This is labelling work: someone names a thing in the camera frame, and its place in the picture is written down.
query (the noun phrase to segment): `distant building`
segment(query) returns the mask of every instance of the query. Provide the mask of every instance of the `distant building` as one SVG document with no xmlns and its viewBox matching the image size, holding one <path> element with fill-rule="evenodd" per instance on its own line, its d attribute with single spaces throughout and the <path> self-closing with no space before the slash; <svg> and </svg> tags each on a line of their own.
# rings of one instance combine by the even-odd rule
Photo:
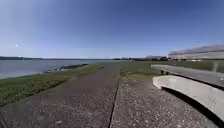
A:
<svg viewBox="0 0 224 128">
<path fill-rule="evenodd" d="M 146 56 L 147 60 L 167 60 L 166 56 Z"/>
<path fill-rule="evenodd" d="M 171 52 L 171 59 L 224 59 L 224 44 Z"/>
</svg>

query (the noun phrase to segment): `distant trees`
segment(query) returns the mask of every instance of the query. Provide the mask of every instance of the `distant trees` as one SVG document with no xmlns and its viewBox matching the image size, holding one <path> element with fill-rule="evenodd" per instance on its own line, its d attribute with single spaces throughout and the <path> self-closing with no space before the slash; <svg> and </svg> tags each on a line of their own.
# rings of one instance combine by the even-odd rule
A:
<svg viewBox="0 0 224 128">
<path fill-rule="evenodd" d="M 27 57 L 4 57 L 0 56 L 0 60 L 39 60 L 42 58 L 27 58 Z"/>
</svg>

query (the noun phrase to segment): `grassy embankment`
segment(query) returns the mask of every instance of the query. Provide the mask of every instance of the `grassy embankment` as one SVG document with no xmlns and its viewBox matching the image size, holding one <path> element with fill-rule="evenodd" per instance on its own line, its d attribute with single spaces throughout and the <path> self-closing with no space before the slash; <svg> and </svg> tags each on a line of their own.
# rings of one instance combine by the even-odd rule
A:
<svg viewBox="0 0 224 128">
<path fill-rule="evenodd" d="M 172 66 L 180 66 L 193 69 L 201 70 L 212 70 L 214 61 L 129 61 L 129 62 L 120 62 L 121 64 L 121 76 L 128 75 L 146 75 L 146 76 L 155 76 L 160 75 L 160 72 L 156 69 L 150 68 L 151 64 L 164 64 Z M 224 61 L 220 61 L 218 72 L 224 72 Z"/>
<path fill-rule="evenodd" d="M 70 71 L 0 80 L 0 106 L 55 87 L 70 79 L 92 73 L 102 67 L 104 67 L 103 64 L 94 64 Z"/>
</svg>

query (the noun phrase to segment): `building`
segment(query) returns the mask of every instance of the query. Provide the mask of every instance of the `building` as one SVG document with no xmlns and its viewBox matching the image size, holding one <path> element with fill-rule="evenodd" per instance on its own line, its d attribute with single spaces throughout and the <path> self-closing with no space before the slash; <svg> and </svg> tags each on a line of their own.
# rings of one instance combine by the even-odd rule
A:
<svg viewBox="0 0 224 128">
<path fill-rule="evenodd" d="M 224 44 L 171 52 L 171 59 L 224 59 Z"/>
</svg>

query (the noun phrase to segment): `concrete walkway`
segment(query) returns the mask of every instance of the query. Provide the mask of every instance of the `concrete walkway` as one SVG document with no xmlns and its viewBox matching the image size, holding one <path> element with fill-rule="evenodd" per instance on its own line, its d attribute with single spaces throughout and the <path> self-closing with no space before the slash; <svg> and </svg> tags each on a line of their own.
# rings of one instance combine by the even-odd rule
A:
<svg viewBox="0 0 224 128">
<path fill-rule="evenodd" d="M 181 99 L 147 80 L 122 79 L 110 128 L 217 128 Z"/>
<path fill-rule="evenodd" d="M 151 78 L 118 79 L 110 65 L 0 110 L 10 128 L 216 128 Z"/>
<path fill-rule="evenodd" d="M 4 106 L 10 128 L 107 128 L 119 79 L 119 66 Z"/>
</svg>

